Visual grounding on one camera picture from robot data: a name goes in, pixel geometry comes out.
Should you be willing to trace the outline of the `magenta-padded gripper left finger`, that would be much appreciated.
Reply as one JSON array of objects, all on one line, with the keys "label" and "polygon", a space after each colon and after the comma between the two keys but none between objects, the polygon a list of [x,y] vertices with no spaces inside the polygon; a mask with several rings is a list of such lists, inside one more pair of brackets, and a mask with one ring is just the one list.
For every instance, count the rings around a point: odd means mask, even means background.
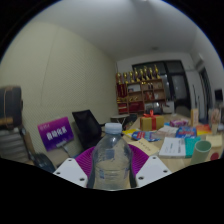
[{"label": "magenta-padded gripper left finger", "polygon": [[92,152],[89,148],[76,158],[67,158],[54,172],[54,175],[68,180],[84,188],[94,186],[94,174],[92,172]]}]

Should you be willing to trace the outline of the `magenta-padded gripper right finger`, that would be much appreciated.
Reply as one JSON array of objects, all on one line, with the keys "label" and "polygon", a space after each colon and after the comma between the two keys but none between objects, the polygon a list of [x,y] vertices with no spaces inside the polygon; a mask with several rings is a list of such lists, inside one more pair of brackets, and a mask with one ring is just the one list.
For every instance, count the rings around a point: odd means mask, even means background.
[{"label": "magenta-padded gripper right finger", "polygon": [[132,165],[129,175],[132,188],[143,187],[171,174],[169,168],[156,156],[148,156],[134,145],[129,145],[132,150]]}]

